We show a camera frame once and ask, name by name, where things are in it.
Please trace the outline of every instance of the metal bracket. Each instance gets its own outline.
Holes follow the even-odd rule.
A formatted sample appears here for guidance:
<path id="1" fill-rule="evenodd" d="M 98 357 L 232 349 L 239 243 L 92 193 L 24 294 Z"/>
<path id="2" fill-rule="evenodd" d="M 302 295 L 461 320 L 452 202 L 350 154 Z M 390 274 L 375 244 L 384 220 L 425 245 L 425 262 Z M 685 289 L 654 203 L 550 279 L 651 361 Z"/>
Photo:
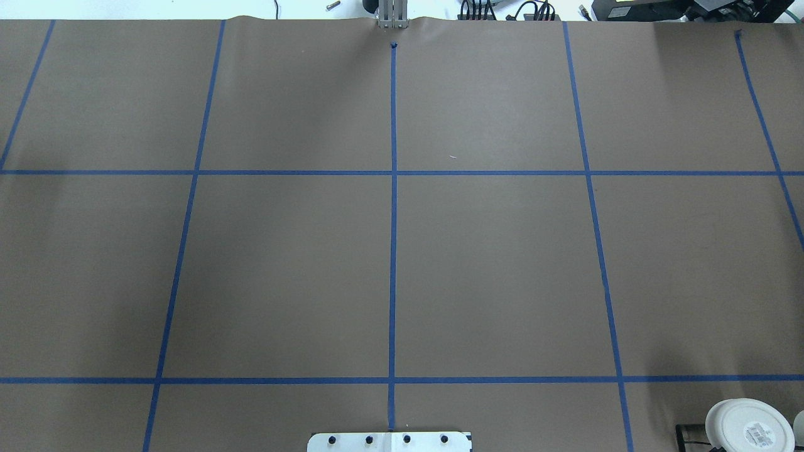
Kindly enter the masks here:
<path id="1" fill-rule="evenodd" d="M 472 452 L 472 434 L 408 432 L 315 434 L 307 452 Z"/>
<path id="2" fill-rule="evenodd" d="M 377 25 L 380 28 L 408 28 L 408 0 L 379 0 Z"/>

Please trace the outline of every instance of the label sticker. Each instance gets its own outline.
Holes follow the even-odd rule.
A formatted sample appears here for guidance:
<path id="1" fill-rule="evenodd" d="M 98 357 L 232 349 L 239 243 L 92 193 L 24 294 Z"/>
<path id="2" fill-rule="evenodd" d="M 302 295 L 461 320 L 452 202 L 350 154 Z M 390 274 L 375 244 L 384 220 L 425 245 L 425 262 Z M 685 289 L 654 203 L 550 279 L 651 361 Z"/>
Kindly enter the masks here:
<path id="1" fill-rule="evenodd" d="M 611 11 L 609 11 L 608 18 L 625 17 L 628 15 L 628 11 L 630 10 L 631 10 L 630 6 L 620 6 L 618 8 L 612 8 Z"/>
<path id="2" fill-rule="evenodd" d="M 767 449 L 776 442 L 776 434 L 765 423 L 755 421 L 745 424 L 745 441 L 758 449 Z"/>

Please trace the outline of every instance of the blue vertical line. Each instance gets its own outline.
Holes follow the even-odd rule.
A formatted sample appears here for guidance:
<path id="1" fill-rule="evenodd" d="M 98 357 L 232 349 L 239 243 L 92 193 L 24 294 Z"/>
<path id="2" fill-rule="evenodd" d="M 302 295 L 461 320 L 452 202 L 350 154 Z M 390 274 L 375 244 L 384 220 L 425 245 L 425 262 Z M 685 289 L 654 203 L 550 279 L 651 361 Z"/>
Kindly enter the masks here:
<path id="1" fill-rule="evenodd" d="M 391 42 L 391 264 L 388 294 L 388 430 L 396 423 L 396 41 Z"/>
<path id="2" fill-rule="evenodd" d="M 203 112 L 203 121 L 201 122 L 201 133 L 199 135 L 199 146 L 195 154 L 195 171 L 193 179 L 190 183 L 190 194 L 187 196 L 187 209 L 184 212 L 184 225 L 182 226 L 182 238 L 178 244 L 178 256 L 176 257 L 176 268 L 173 273 L 173 285 L 170 288 L 170 301 L 167 305 L 167 315 L 165 318 L 165 329 L 162 332 L 162 346 L 159 348 L 159 361 L 156 367 L 156 379 L 154 382 L 154 390 L 151 394 L 150 410 L 148 412 L 148 422 L 146 424 L 145 439 L 142 442 L 142 451 L 148 452 L 150 448 L 151 434 L 154 432 L 154 419 L 156 418 L 156 409 L 159 402 L 159 389 L 162 386 L 162 372 L 165 369 L 165 356 L 167 354 L 167 343 L 170 339 L 170 327 L 173 324 L 173 313 L 176 307 L 176 294 L 178 293 L 178 282 L 182 275 L 182 263 L 184 262 L 184 250 L 187 247 L 187 232 L 190 230 L 190 218 L 193 213 L 193 203 L 195 201 L 195 188 L 198 186 L 199 169 L 201 167 L 201 157 L 203 155 L 203 144 L 207 137 L 207 123 L 209 122 L 209 112 L 212 107 L 212 94 L 215 91 L 215 78 L 218 74 L 218 63 L 220 62 L 220 48 L 224 43 L 224 31 L 226 30 L 226 21 L 220 21 L 220 29 L 218 31 L 218 43 L 215 48 L 215 59 L 212 62 L 212 74 L 209 79 L 209 90 L 207 91 L 207 106 Z"/>
<path id="3" fill-rule="evenodd" d="M 776 169 L 777 177 L 779 178 L 779 184 L 781 185 L 781 192 L 785 195 L 785 201 L 787 202 L 787 208 L 790 210 L 790 216 L 793 218 L 793 227 L 796 229 L 796 235 L 798 236 L 798 243 L 801 245 L 802 250 L 804 250 L 804 233 L 802 233 L 801 224 L 798 222 L 798 216 L 796 215 L 796 208 L 793 205 L 793 199 L 790 198 L 790 192 L 787 191 L 787 183 L 785 182 L 785 176 L 781 172 L 781 165 L 779 164 L 779 158 L 776 155 L 776 150 L 773 148 L 773 141 L 770 139 L 770 133 L 768 132 L 768 126 L 765 124 L 765 115 L 762 114 L 762 109 L 759 106 L 759 100 L 757 99 L 757 93 L 754 91 L 753 83 L 751 82 L 751 74 L 749 74 L 749 66 L 745 62 L 745 53 L 743 52 L 743 43 L 742 43 L 742 30 L 737 30 L 734 32 L 734 42 L 737 44 L 737 53 L 740 55 L 740 64 L 743 65 L 743 75 L 745 75 L 745 83 L 749 87 L 749 94 L 751 94 L 751 101 L 754 103 L 754 109 L 757 111 L 757 118 L 759 118 L 759 124 L 762 127 L 762 134 L 765 135 L 765 143 L 768 145 L 768 151 L 770 151 L 770 157 L 773 160 L 773 167 Z"/>
<path id="4" fill-rule="evenodd" d="M 36 57 L 36 64 L 34 64 L 34 70 L 31 71 L 31 77 L 28 79 L 28 85 L 25 87 L 25 92 L 23 93 L 23 99 L 19 102 L 19 108 L 17 108 L 17 116 L 14 117 L 14 123 L 11 124 L 11 130 L 8 132 L 8 138 L 6 139 L 6 147 L 2 150 L 2 157 L 0 157 L 0 170 L 6 165 L 6 158 L 8 158 L 8 153 L 11 151 L 11 143 L 14 142 L 14 135 L 17 133 L 17 127 L 19 126 L 19 121 L 23 119 L 23 112 L 25 111 L 25 104 L 28 103 L 28 96 L 31 94 L 31 88 L 34 87 L 34 80 L 36 80 L 36 74 L 39 73 L 39 66 L 42 65 L 42 59 L 45 56 L 45 51 L 47 50 L 47 44 L 50 43 L 50 37 L 53 34 L 53 27 L 55 26 L 55 20 L 51 20 L 50 26 L 47 28 L 47 33 L 45 34 L 45 40 L 42 42 L 42 48 L 39 49 L 39 56 Z"/>
<path id="5" fill-rule="evenodd" d="M 589 167 L 589 154 L 586 151 L 586 135 L 584 133 L 584 121 L 580 115 L 580 101 L 578 100 L 578 86 L 575 80 L 575 66 L 572 63 L 572 48 L 569 42 L 569 29 L 567 23 L 564 26 L 564 46 L 567 50 L 567 65 L 569 68 L 569 82 L 572 86 L 572 101 L 575 104 L 575 121 L 578 124 L 578 138 L 580 140 L 580 152 L 584 159 L 584 172 L 586 173 L 586 191 L 589 195 L 589 208 L 592 213 L 592 225 L 595 232 L 595 244 L 597 245 L 597 261 L 601 267 L 601 280 L 603 282 L 603 294 L 605 297 L 606 315 L 609 318 L 609 335 L 611 336 L 611 349 L 614 356 L 614 369 L 617 373 L 617 389 L 620 393 L 620 409 L 622 411 L 622 424 L 626 434 L 626 445 L 628 452 L 634 452 L 634 440 L 631 435 L 631 420 L 628 414 L 628 400 L 626 399 L 626 384 L 622 377 L 622 364 L 620 361 L 620 346 L 617 341 L 617 326 L 614 323 L 614 309 L 611 306 L 611 290 L 609 289 L 609 275 L 605 267 L 605 255 L 603 254 L 603 240 L 601 239 L 600 222 L 597 219 L 597 203 L 595 202 L 595 191 L 592 185 L 592 171 Z"/>

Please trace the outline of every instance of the blue grid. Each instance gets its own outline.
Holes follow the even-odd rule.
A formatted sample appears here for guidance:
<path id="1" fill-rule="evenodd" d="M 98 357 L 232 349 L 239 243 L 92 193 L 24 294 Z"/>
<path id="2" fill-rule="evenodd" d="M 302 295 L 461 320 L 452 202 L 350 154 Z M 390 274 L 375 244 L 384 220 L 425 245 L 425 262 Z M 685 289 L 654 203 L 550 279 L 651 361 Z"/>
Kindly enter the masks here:
<path id="1" fill-rule="evenodd" d="M 787 189 L 785 177 L 804 176 L 804 171 L 783 171 L 778 161 L 773 142 L 765 124 L 757 95 L 753 88 L 748 64 L 742 48 L 741 31 L 735 33 L 735 43 L 737 54 L 742 64 L 745 81 L 757 113 L 762 133 L 770 152 L 775 171 L 595 171 L 589 166 L 589 156 L 586 149 L 586 140 L 583 127 L 583 118 L 580 110 L 580 101 L 576 86 L 575 69 L 572 63 L 572 46 L 568 32 L 567 23 L 564 27 L 564 43 L 567 53 L 567 63 L 569 69 L 570 83 L 572 86 L 572 99 L 575 106 L 576 122 L 578 128 L 578 138 L 580 150 L 583 157 L 584 169 L 582 171 L 400 171 L 397 167 L 396 155 L 396 42 L 391 43 L 391 158 L 392 169 L 390 171 L 293 171 L 293 170 L 201 170 L 201 159 L 203 156 L 203 146 L 207 132 L 207 123 L 212 105 L 212 98 L 215 91 L 215 78 L 217 75 L 220 61 L 220 52 L 224 40 L 226 21 L 220 22 L 219 35 L 215 49 L 215 58 L 212 65 L 209 89 L 207 92 L 207 103 L 203 114 L 199 144 L 195 158 L 195 166 L 192 170 L 5 170 L 3 169 L 11 146 L 14 141 L 14 134 L 18 124 L 23 117 L 27 99 L 35 82 L 36 75 L 47 50 L 47 45 L 55 26 L 55 21 L 51 21 L 47 29 L 42 47 L 39 51 L 35 66 L 28 80 L 25 93 L 20 102 L 14 123 L 10 129 L 9 137 L 0 158 L 0 175 L 191 175 L 191 189 L 187 199 L 187 209 L 185 212 L 181 241 L 179 243 L 178 256 L 174 271 L 173 285 L 170 291 L 170 301 L 167 308 L 166 321 L 160 347 L 157 371 L 154 378 L 125 378 L 125 377 L 0 377 L 0 384 L 140 384 L 153 386 L 149 416 L 145 437 L 143 441 L 143 451 L 150 448 L 151 434 L 153 433 L 154 420 L 158 407 L 159 390 L 162 385 L 171 384 L 248 384 L 248 385 L 296 385 L 296 384 L 384 384 L 388 386 L 388 428 L 393 429 L 395 420 L 395 385 L 396 384 L 617 384 L 621 402 L 622 420 L 624 435 L 629 452 L 633 452 L 634 444 L 630 430 L 630 419 L 628 413 L 628 403 L 626 398 L 627 383 L 670 383 L 670 382 L 725 382 L 725 381 L 804 381 L 804 374 L 764 374 L 764 375 L 681 375 L 681 376 L 627 376 L 623 375 L 620 351 L 617 342 L 617 328 L 611 302 L 609 281 L 605 266 L 604 247 L 601 239 L 600 225 L 597 218 L 597 205 L 593 190 L 593 177 L 598 176 L 730 176 L 730 177 L 757 177 L 769 176 L 779 180 L 782 193 L 785 197 L 790 217 L 797 233 L 800 245 L 804 249 L 804 234 L 798 222 L 798 216 Z M 313 377 L 313 378 L 170 378 L 163 377 L 162 372 L 165 365 L 166 350 L 170 338 L 170 327 L 173 320 L 176 295 L 181 277 L 184 251 L 187 245 L 187 233 L 190 227 L 193 202 L 195 200 L 195 188 L 199 176 L 202 175 L 349 175 L 349 176 L 390 176 L 392 183 L 391 201 L 391 260 L 390 260 L 390 293 L 388 311 L 388 377 Z M 597 245 L 597 256 L 601 269 L 601 282 L 604 287 L 606 313 L 609 321 L 609 333 L 612 343 L 612 352 L 615 376 L 499 376 L 499 377 L 399 377 L 396 376 L 396 206 L 397 206 L 397 178 L 400 176 L 450 176 L 450 175 L 480 175 L 480 176 L 579 176 L 584 177 L 589 195 L 589 207 L 592 215 L 595 241 Z"/>

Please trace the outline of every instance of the black wheel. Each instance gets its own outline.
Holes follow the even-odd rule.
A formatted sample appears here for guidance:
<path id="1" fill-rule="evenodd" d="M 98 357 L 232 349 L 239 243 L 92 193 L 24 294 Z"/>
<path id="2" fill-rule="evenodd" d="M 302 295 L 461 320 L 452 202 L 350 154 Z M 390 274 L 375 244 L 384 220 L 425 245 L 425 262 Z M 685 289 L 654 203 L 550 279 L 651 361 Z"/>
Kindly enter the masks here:
<path id="1" fill-rule="evenodd" d="M 374 14 L 379 8 L 379 0 L 363 0 L 363 9 Z"/>

